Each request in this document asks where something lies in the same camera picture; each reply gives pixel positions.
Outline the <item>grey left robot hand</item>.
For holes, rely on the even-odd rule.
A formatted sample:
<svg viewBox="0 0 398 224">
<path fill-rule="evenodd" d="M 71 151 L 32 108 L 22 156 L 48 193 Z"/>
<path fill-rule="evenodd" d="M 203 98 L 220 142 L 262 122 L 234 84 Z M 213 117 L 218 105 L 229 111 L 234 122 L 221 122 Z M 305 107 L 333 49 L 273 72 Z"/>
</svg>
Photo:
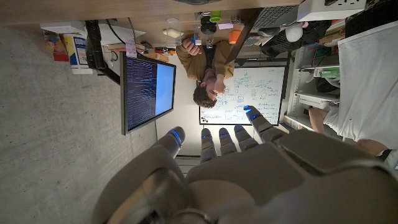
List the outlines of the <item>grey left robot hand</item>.
<svg viewBox="0 0 398 224">
<path fill-rule="evenodd" d="M 183 174 L 181 127 L 126 164 L 107 184 L 92 223 L 396 223 L 397 172 L 343 142 L 311 131 L 287 134 L 253 106 L 220 129 L 221 156 L 201 132 L 201 161 Z"/>
</svg>

